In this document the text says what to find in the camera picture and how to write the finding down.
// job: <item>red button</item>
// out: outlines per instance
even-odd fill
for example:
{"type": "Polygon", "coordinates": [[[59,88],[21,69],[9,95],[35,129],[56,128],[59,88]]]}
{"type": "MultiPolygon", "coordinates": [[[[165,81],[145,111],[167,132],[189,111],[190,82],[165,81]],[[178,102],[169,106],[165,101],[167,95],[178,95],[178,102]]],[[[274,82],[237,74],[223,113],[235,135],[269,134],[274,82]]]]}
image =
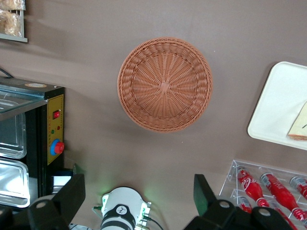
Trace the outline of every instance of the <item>red button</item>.
{"type": "Polygon", "coordinates": [[[54,152],[56,154],[61,154],[63,151],[64,151],[64,143],[59,141],[54,148],[54,152]]]}
{"type": "Polygon", "coordinates": [[[56,119],[60,116],[59,110],[53,112],[53,119],[56,119]]]}

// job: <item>woven basket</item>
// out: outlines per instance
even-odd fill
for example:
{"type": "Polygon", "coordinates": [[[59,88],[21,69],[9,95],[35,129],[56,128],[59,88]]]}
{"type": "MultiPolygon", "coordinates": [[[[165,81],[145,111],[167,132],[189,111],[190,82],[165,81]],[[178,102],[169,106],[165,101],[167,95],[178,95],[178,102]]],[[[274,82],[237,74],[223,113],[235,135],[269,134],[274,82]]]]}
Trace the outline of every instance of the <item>woven basket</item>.
{"type": "Polygon", "coordinates": [[[175,132],[206,109],[212,77],[204,56],[191,44],[160,37],[136,47],[118,75],[118,96],[127,115],[155,132],[175,132]]]}

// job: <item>knob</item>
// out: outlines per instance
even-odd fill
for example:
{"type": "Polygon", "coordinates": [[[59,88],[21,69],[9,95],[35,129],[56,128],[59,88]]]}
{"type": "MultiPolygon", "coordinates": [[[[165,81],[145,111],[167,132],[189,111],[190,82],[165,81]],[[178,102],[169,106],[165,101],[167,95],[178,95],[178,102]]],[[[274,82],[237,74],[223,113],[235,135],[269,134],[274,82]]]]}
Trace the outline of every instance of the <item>knob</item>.
{"type": "Polygon", "coordinates": [[[64,151],[64,143],[61,142],[59,139],[55,139],[50,147],[50,153],[53,156],[57,154],[61,154],[64,151]]]}
{"type": "Polygon", "coordinates": [[[60,142],[60,141],[58,143],[56,143],[56,146],[54,148],[54,152],[56,154],[61,154],[63,152],[63,150],[64,150],[64,143],[60,142]]]}

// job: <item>bread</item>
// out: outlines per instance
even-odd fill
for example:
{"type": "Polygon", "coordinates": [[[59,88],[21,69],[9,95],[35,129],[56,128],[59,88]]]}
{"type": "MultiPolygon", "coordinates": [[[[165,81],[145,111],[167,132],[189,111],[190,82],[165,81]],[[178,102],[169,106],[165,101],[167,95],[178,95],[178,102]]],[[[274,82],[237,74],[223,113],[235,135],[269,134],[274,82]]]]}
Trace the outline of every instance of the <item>bread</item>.
{"type": "Polygon", "coordinates": [[[0,10],[0,33],[21,37],[20,15],[0,10]]]}
{"type": "Polygon", "coordinates": [[[24,0],[0,0],[0,10],[25,10],[24,0]]]}
{"type": "Polygon", "coordinates": [[[294,140],[307,140],[307,102],[293,123],[288,136],[294,140]]]}

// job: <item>red knob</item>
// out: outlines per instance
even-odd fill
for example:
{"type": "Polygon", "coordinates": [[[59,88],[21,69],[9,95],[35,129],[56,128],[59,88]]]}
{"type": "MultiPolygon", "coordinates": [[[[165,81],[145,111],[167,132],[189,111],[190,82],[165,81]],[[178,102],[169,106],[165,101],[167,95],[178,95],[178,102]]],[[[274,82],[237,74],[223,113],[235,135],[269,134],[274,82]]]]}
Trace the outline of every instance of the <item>red knob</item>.
{"type": "Polygon", "coordinates": [[[58,143],[56,143],[54,152],[56,154],[61,154],[63,151],[64,151],[64,143],[59,141],[58,143]]]}

